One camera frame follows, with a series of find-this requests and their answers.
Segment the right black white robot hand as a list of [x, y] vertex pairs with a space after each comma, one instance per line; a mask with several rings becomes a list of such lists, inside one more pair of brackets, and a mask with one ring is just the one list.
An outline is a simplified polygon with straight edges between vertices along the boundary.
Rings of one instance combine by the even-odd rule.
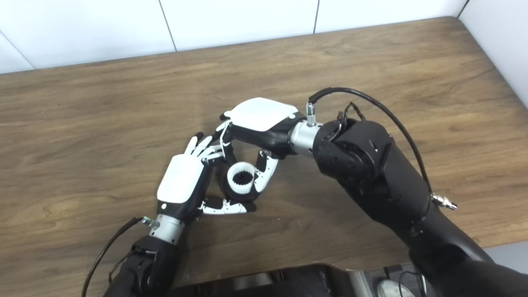
[[[240, 103], [220, 116], [214, 134], [229, 169], [223, 192], [229, 199], [253, 203], [264, 191], [280, 160], [310, 154], [317, 126], [296, 107], [262, 97]], [[260, 148], [256, 164], [238, 162], [232, 141]]]

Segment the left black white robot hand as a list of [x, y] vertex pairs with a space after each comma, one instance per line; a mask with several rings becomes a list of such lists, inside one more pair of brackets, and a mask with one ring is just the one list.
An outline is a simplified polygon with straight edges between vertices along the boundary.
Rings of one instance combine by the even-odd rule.
[[213, 136], [198, 132], [183, 153], [172, 157], [156, 193], [157, 214], [190, 224], [203, 214], [245, 214], [257, 210], [254, 203], [206, 194], [215, 167], [224, 161], [219, 145], [212, 145], [213, 141]]

